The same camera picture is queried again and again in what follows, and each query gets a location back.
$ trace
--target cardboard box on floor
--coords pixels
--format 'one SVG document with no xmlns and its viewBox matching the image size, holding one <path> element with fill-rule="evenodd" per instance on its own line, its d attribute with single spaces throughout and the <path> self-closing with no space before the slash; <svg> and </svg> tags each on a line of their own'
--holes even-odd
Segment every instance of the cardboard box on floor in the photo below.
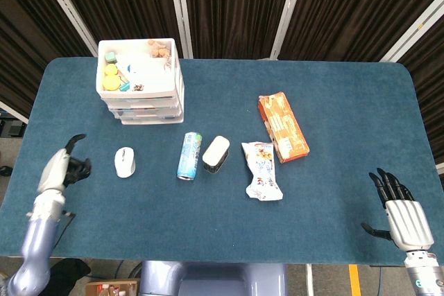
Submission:
<svg viewBox="0 0 444 296">
<path fill-rule="evenodd" d="M 126 291 L 126 296 L 136 296 L 139 292 L 139 279 L 115 279 L 89 282 L 85 286 L 85 296 L 97 296 L 99 294 L 97 287 L 101 284 L 119 287 L 119 291 Z"/>
</svg>

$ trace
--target blue felt tablecloth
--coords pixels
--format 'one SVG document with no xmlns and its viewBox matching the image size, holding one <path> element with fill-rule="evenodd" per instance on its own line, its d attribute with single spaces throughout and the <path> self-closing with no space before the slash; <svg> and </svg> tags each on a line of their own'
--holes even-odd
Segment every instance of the blue felt tablecloth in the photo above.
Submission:
<svg viewBox="0 0 444 296">
<path fill-rule="evenodd" d="M 400 64 L 182 60 L 185 122 L 122 125 L 95 91 L 96 58 L 59 58 L 47 68 L 0 210 L 0 255 L 18 255 L 45 164 L 74 134 L 73 156 L 92 174 L 66 191 L 77 217 L 55 256 L 181 261 L 401 265 L 392 243 L 367 235 L 388 222 L 369 171 L 396 174 L 422 202 L 444 256 L 444 193 L 409 72 Z M 310 146 L 280 164 L 279 202 L 247 197 L 241 142 L 269 141 L 257 97 L 284 91 Z M 198 165 L 176 178 L 184 133 L 231 142 L 221 170 Z M 136 171 L 119 179 L 114 154 L 135 149 Z"/>
</svg>

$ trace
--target white plastic drawer organizer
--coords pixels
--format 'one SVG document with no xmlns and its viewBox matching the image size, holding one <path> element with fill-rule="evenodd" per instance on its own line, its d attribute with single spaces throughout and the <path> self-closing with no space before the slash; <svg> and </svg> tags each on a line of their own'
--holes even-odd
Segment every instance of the white plastic drawer organizer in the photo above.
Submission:
<svg viewBox="0 0 444 296">
<path fill-rule="evenodd" d="M 96 91 L 122 124 L 182 123 L 185 86 L 174 40 L 100 41 Z"/>
</svg>

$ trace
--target yellow floor line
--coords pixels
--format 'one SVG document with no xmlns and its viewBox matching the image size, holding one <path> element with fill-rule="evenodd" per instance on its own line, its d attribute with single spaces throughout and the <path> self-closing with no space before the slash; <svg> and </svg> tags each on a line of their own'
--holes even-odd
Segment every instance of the yellow floor line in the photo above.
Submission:
<svg viewBox="0 0 444 296">
<path fill-rule="evenodd" d="M 348 265 L 348 272 L 350 273 L 350 286 L 352 287 L 352 296 L 361 296 L 358 265 Z"/>
</svg>

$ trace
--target orange snack box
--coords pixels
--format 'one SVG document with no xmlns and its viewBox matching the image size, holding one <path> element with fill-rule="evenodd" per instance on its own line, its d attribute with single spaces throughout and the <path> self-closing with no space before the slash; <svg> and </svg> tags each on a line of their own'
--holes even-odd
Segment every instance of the orange snack box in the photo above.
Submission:
<svg viewBox="0 0 444 296">
<path fill-rule="evenodd" d="M 259 96 L 258 108 L 280 163 L 308 155 L 310 148 L 283 92 Z"/>
</svg>

